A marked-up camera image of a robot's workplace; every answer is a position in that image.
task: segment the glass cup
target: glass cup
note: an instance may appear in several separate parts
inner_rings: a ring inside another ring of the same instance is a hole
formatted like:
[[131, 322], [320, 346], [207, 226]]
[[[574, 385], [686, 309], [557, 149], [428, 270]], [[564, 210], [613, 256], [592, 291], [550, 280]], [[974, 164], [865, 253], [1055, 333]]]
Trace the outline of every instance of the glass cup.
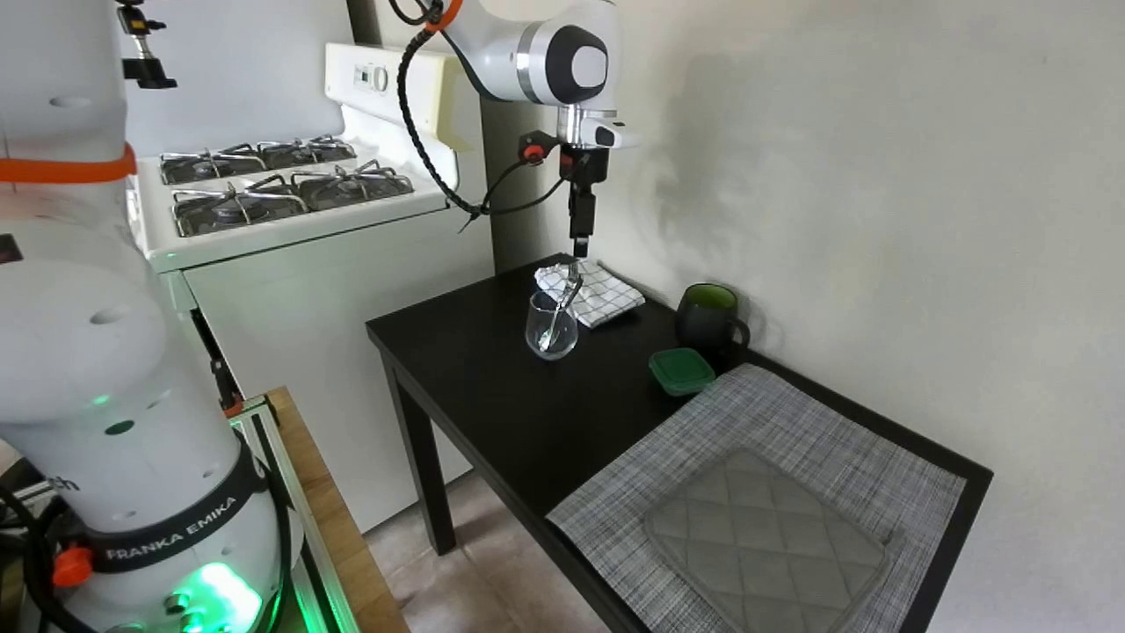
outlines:
[[533, 291], [526, 342], [533, 355], [559, 361], [576, 347], [576, 321], [545, 291]]

